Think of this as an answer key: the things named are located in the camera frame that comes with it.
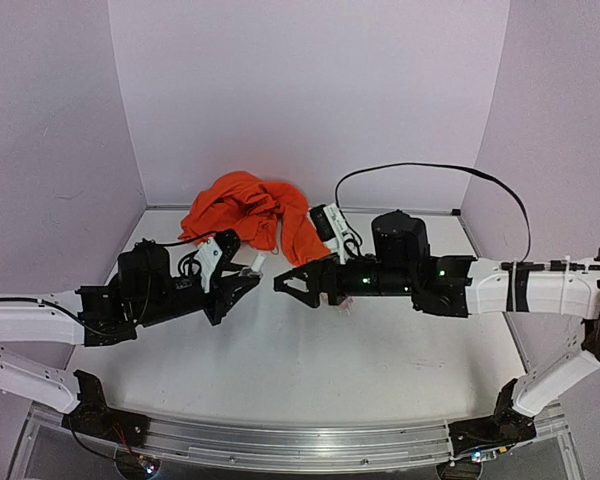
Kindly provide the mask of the white nail polish cap brush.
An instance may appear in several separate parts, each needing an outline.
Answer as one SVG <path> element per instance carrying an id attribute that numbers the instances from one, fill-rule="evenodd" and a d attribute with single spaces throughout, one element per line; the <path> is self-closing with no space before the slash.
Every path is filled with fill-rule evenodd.
<path id="1" fill-rule="evenodd" d="M 262 271 L 266 259 L 267 256 L 265 254 L 259 253 L 251 263 L 250 270 L 255 273 L 260 273 Z"/>

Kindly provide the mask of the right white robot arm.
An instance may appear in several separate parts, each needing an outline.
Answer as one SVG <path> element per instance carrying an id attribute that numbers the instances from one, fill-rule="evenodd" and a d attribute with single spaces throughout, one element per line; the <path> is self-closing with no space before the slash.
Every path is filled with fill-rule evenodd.
<path id="1" fill-rule="evenodd" d="M 310 217 L 333 252 L 278 275 L 274 289 L 311 308 L 353 297 L 406 296 L 415 310 L 440 317 L 543 313 L 583 321 L 583 334 L 503 389 L 504 413 L 531 418 L 600 369 L 600 249 L 577 261 L 435 257 L 425 222 L 396 210 L 372 221 L 374 251 L 361 256 L 353 253 L 355 237 L 336 206 L 316 207 Z"/>

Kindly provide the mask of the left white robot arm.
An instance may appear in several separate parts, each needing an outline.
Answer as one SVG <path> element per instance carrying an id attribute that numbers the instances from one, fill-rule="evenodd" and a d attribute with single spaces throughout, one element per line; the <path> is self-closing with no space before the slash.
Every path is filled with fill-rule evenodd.
<path id="1" fill-rule="evenodd" d="M 237 264 L 240 246 L 233 231 L 221 232 L 184 255 L 173 270 L 169 245 L 142 240 L 119 255 L 117 270 L 105 285 L 38 296 L 0 294 L 0 390 L 62 414 L 76 410 L 75 418 L 91 435 L 108 435 L 115 416 L 99 400 L 87 397 L 90 375 L 53 370 L 8 354 L 4 344 L 108 347 L 136 339 L 140 328 L 197 312 L 217 326 L 262 278 L 265 255 L 256 255 L 248 265 Z"/>

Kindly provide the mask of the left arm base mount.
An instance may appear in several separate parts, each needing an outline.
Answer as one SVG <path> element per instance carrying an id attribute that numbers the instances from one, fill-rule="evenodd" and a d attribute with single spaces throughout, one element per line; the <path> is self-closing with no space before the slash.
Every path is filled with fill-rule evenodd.
<path id="1" fill-rule="evenodd" d="M 150 419 L 143 414 L 108 405 L 100 380 L 82 370 L 73 373 L 78 381 L 78 404 L 64 414 L 66 430 L 110 442 L 125 441 L 130 447 L 144 445 Z"/>

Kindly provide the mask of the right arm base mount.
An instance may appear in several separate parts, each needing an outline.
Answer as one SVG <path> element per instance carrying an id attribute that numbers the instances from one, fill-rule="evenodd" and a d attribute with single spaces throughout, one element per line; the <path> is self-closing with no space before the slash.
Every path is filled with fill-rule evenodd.
<path id="1" fill-rule="evenodd" d="M 513 447 L 536 437 L 534 419 L 513 409 L 513 391 L 517 380 L 509 381 L 499 392 L 491 415 L 454 421 L 449 438 L 455 458 L 478 451 Z"/>

